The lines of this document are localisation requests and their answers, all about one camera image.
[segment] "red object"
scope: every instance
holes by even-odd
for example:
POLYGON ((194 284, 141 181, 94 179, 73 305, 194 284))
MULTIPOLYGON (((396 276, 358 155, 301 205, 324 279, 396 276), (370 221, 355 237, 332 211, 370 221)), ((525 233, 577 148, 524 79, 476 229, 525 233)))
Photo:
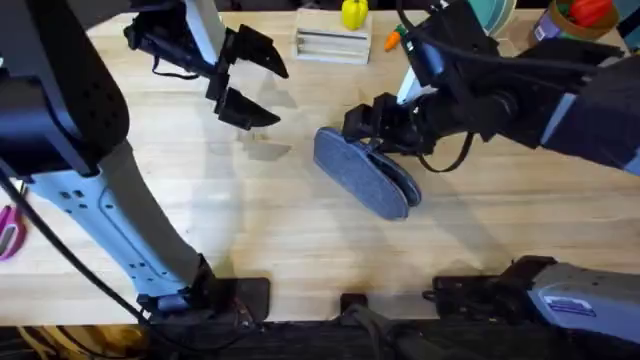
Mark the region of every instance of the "red object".
POLYGON ((591 27, 607 15, 613 7, 613 0, 575 0, 569 7, 569 16, 582 27, 591 27))
MULTIPOLYGON (((24 194, 22 185, 20 193, 24 194)), ((0 212, 0 261, 7 260, 20 250, 27 236, 27 228, 22 221, 22 212, 17 206, 7 205, 0 212)))

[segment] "blue label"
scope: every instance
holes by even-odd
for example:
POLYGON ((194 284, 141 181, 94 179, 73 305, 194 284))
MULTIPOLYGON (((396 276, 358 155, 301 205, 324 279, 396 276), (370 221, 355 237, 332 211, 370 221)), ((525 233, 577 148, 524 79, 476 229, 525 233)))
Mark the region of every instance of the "blue label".
POLYGON ((552 311, 596 317, 596 312, 593 311, 591 305, 581 299, 559 296, 545 296, 544 301, 552 311))
POLYGON ((560 28, 553 23, 553 20, 551 20, 551 14, 549 14, 548 10, 542 15, 536 26, 533 28, 533 35, 538 41, 557 37, 561 35, 561 32, 562 30, 560 30, 560 28))

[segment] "orange object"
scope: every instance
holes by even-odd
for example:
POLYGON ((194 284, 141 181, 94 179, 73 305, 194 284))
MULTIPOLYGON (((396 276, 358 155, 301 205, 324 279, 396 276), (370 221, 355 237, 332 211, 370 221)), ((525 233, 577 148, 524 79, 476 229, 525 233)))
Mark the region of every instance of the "orange object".
POLYGON ((393 50, 402 40, 402 35, 398 34, 397 31, 392 31, 389 36, 387 36, 387 41, 384 42, 384 51, 393 50))
POLYGON ((391 51, 402 41, 402 37, 407 33, 402 25, 396 26, 384 42, 384 51, 391 51))

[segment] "scissors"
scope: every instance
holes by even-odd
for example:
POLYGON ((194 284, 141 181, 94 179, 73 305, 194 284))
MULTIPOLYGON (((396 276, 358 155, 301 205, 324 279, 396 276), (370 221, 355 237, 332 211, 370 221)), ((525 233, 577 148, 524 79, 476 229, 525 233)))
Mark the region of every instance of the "scissors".
MULTIPOLYGON (((24 196, 27 186, 20 181, 20 195, 24 196)), ((8 260, 20 250, 27 235, 22 221, 22 211, 17 205, 6 205, 0 212, 0 261, 8 260)))

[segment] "black cable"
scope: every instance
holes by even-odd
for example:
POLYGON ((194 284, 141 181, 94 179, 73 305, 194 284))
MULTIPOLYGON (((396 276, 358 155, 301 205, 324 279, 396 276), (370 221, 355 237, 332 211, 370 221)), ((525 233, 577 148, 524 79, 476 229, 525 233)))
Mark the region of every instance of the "black cable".
POLYGON ((10 340, 5 340, 0 342, 0 347, 6 346, 6 345, 11 345, 11 344, 16 344, 16 343, 25 343, 24 338, 15 338, 15 339, 10 339, 10 340))
POLYGON ((60 333, 64 337, 66 337, 67 340, 73 343, 73 345, 77 346, 78 348, 80 348, 80 350, 84 351, 86 355, 89 355, 92 357, 97 357, 100 359, 123 360, 123 359, 139 358, 144 356, 144 354, 136 354, 131 356, 115 356, 115 355, 100 354, 99 352, 90 349, 88 346, 80 342, 80 340, 78 340, 75 336, 71 335, 71 333, 67 331, 67 329, 65 329, 63 326, 56 325, 56 329, 60 331, 60 333))
POLYGON ((42 235, 49 241, 49 243, 65 258, 71 265, 80 272, 89 282, 95 285, 98 289, 100 289, 103 293, 105 293, 108 297, 110 297, 113 301, 118 303, 124 310, 126 310, 129 314, 131 314, 134 318, 138 320, 141 325, 144 325, 149 331, 157 336, 162 342, 167 345, 176 348, 185 353, 189 353, 191 355, 211 355, 212 352, 220 351, 234 342, 227 342, 220 346, 215 346, 211 348, 192 348, 190 346, 180 344, 177 341, 167 337, 162 332, 158 331, 151 322, 147 318, 141 315, 141 313, 136 310, 131 304, 129 304, 122 296, 120 296, 115 290, 113 290, 109 285, 107 285, 104 281, 102 281, 96 274, 94 274, 80 259, 78 259, 69 248, 60 240, 58 235, 49 227, 49 225, 40 217, 40 215, 33 209, 31 204, 27 202, 27 200, 16 190, 16 188, 9 180, 9 177, 0 170, 0 186, 4 189, 4 191, 9 195, 11 201, 16 204, 22 213, 31 221, 31 223, 42 233, 42 235))
POLYGON ((404 25, 404 27, 409 32, 408 34, 409 36, 415 36, 418 38, 418 40, 426 44, 429 44, 437 48, 438 50, 445 52, 449 55, 452 55, 454 57, 488 63, 488 64, 494 64, 499 66, 575 71, 575 72, 580 72, 585 74, 595 74, 598 71, 600 71, 600 68, 597 66, 570 63, 566 61, 536 60, 536 59, 524 59, 524 58, 504 58, 500 56, 487 56, 482 54, 476 54, 473 52, 462 50, 462 49, 456 48, 455 46, 451 46, 441 41, 438 41, 432 38, 425 31, 422 31, 416 28, 415 25, 411 21, 409 21, 406 14, 404 13, 404 6, 403 6, 402 0, 396 0, 396 11, 398 12, 398 16, 400 17, 400 21, 402 22, 402 25, 404 25))
POLYGON ((12 359, 15 359, 15 355, 34 353, 34 352, 36 351, 33 349, 7 350, 7 351, 0 352, 0 358, 3 358, 5 356, 11 356, 12 359))
POLYGON ((382 336, 378 326, 376 326, 376 324, 370 319, 368 319, 366 316, 361 318, 357 310, 351 313, 349 313, 349 310, 347 310, 347 315, 351 316, 351 318, 355 320, 360 326, 362 326, 369 334, 369 340, 371 340, 374 359, 384 360, 385 359, 384 337, 382 336))
POLYGON ((467 133, 467 136, 464 138, 464 144, 462 145, 462 150, 460 151, 460 155, 458 155, 458 158, 456 159, 456 161, 454 161, 453 164, 449 165, 447 168, 444 168, 441 170, 434 168, 427 162, 427 159, 425 159, 422 154, 417 155, 418 160, 420 161, 420 164, 422 164, 422 166, 424 166, 427 170, 433 173, 439 174, 439 173, 451 172, 459 168, 460 165, 462 165, 464 160, 467 158, 467 155, 469 155, 469 150, 471 150, 471 145, 473 144, 474 135, 475 134, 472 132, 467 133))

